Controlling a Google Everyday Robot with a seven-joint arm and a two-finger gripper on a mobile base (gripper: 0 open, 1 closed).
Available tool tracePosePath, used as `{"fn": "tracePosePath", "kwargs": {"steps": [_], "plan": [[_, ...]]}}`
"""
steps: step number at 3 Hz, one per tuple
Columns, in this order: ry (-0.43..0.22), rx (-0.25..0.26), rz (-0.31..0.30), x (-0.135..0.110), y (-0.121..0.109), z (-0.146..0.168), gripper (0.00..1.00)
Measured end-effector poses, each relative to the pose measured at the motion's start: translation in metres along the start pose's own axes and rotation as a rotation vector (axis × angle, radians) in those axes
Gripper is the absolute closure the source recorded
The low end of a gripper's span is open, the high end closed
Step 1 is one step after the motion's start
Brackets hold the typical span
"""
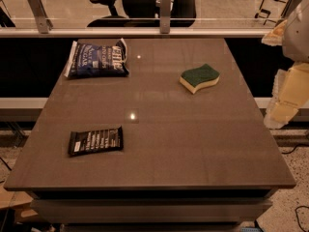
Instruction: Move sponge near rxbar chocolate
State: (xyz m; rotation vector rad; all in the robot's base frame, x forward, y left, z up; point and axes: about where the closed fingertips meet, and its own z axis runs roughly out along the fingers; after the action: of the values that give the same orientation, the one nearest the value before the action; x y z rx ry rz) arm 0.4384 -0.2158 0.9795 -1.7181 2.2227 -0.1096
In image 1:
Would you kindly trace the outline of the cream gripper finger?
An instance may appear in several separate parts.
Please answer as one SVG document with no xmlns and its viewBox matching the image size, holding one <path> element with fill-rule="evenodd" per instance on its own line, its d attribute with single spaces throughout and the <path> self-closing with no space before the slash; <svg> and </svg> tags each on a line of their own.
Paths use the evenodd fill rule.
<svg viewBox="0 0 309 232">
<path fill-rule="evenodd" d="M 283 35 L 287 21 L 283 20 L 276 25 L 270 32 L 265 34 L 262 38 L 262 43 L 270 46 L 278 46 L 283 42 Z"/>
<path fill-rule="evenodd" d="M 287 71 L 279 70 L 274 78 L 272 98 L 267 106 L 264 124 L 281 129 L 309 101 L 309 64 L 294 63 Z"/>
</svg>

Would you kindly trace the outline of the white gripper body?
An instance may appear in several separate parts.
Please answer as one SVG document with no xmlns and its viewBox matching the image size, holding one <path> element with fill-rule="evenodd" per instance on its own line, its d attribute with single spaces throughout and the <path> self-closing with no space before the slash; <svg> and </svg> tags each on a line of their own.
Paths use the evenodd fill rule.
<svg viewBox="0 0 309 232">
<path fill-rule="evenodd" d="M 288 16 L 283 54 L 295 62 L 309 62 L 309 0 L 302 0 Z"/>
</svg>

